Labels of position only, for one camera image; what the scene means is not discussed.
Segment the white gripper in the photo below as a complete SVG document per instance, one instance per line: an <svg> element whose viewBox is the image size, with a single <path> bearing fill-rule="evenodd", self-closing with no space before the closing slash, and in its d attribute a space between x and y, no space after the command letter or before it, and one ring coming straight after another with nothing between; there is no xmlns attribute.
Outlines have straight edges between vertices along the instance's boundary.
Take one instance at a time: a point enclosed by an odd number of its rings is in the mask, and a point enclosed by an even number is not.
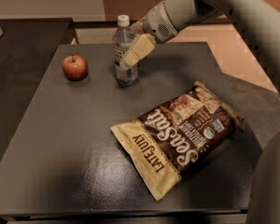
<svg viewBox="0 0 280 224"><path fill-rule="evenodd" d="M154 6L146 16L131 25L133 32L142 35L135 37L130 48L124 54L122 64L125 67L132 67L148 56L155 49L156 42L166 43L177 36L176 9L176 2L162 1Z"/></svg>

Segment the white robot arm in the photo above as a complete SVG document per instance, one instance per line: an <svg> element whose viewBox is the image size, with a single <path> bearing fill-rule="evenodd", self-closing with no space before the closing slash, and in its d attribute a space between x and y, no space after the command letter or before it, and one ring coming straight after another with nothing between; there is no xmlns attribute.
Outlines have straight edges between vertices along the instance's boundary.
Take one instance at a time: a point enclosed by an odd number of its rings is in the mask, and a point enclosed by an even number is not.
<svg viewBox="0 0 280 224"><path fill-rule="evenodd" d="M132 25L165 43L189 25L225 15L280 93L280 12L263 0L163 0ZM280 224L280 132L264 148L246 224Z"/></svg>

